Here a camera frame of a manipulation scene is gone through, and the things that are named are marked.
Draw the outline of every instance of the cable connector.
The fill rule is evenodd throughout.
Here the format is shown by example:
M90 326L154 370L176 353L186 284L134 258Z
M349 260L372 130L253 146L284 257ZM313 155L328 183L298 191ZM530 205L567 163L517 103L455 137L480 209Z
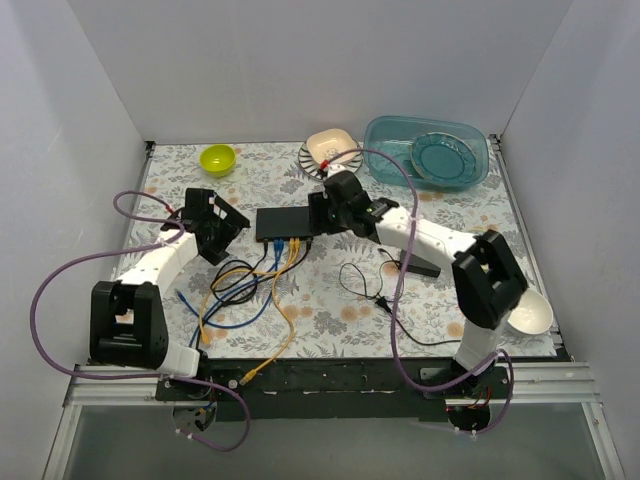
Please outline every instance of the cable connector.
M256 374L258 373L257 370L249 370L246 375L244 377L242 377L242 379L238 382L240 385L246 385L247 383L249 383L251 380L253 380L253 377L256 376Z
M391 307L389 306L389 302L387 302L386 298L384 297L378 298L378 300L376 300L376 305L381 309L383 309L388 314L391 314Z

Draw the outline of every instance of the green bowl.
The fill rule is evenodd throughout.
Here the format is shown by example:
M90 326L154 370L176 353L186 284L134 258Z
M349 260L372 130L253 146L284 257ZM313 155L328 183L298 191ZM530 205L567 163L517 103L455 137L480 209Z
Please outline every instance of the green bowl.
M214 177L229 175L236 164L236 152L229 145L211 145L200 154L200 165Z

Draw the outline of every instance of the transparent blue tray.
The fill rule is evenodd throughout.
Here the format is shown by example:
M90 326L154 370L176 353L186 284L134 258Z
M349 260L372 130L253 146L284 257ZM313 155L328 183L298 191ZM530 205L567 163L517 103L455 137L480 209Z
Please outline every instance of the transparent blue tray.
M426 179L418 174L411 162L413 145L417 139L437 132L460 139L473 152L476 163L470 175L438 180ZM416 188L423 190L464 190L482 182L489 172L489 151L484 135L461 123L411 117L378 117L367 126L364 148L380 150L400 161ZM381 156L365 153L364 158L376 180L391 185L407 185L398 169Z

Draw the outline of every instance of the floral tablecloth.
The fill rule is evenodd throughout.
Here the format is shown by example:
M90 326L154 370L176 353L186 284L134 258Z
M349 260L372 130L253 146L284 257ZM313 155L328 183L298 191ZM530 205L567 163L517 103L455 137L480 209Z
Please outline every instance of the floral tablecloth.
M306 205L307 194L321 189L321 184L306 177L298 168L296 159L300 143L236 144L233 147L237 153L235 170L227 177L214 179L206 175L199 164L199 155L205 145L158 146L151 159L144 188L174 206L182 204L187 187L216 190L251 220L252 228L243 231L228 251L230 258L240 258L252 264L263 252L262 245L255 242L256 209ZM378 183L368 174L366 165L357 175L372 198L384 196L407 207L411 205L408 189ZM480 232L491 227L501 231L527 279L535 285L524 239L493 156L489 175L481 185L455 194L422 192L419 212L423 217L453 229ZM140 200L138 213L156 218L166 216L161 206L144 198ZM135 222L130 245L153 242L157 233L157 225ZM396 249L388 250L393 255L398 254ZM122 271L129 268L136 258L126 258ZM271 265L272 259L273 252L270 251L263 265ZM350 233L315 238L307 260L278 282L278 298L295 319L297 330L295 340L283 356L390 356L389 316L372 301L347 292L338 283L340 266L353 262L364 272L369 288L377 289L378 269L387 259L378 251L378 245ZM216 271L217 267L198 257L176 278L167 292L163 303L169 334L180 343L188 344L197 319L174 291L182 291L199 309ZM397 269L389 263L384 266L382 275L382 293L392 296ZM353 290L361 290L361 282L352 269L345 270L343 279ZM269 284L262 284L249 303L223 309L215 316L216 323L229 325L253 317L269 294ZM399 318L413 336L423 342L459 339L463 333L464 317L457 306L453 279L445 274L438 279L408 274ZM250 326L236 330L207 328L210 328L213 338L208 353L214 358L266 357L278 348L288 333L286 321L273 305ZM518 338L507 332L502 343L514 356L555 355L549 334ZM404 356L451 356L457 349L457 344L421 347L401 331L398 331L398 346Z

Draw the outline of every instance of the wall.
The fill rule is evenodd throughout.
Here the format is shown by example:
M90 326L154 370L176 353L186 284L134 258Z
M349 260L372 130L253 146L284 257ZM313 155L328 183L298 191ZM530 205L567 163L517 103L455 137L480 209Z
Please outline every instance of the wall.
M69 0L164 143L363 138L379 115L502 132L571 0Z
M136 184L143 143L64 0L0 0L0 478L40 478L69 379L38 356L31 297L45 275L114 248L111 197ZM112 262L63 274L40 333L67 366L87 358L89 289Z
M640 5L575 0L504 135L563 337L640 478Z

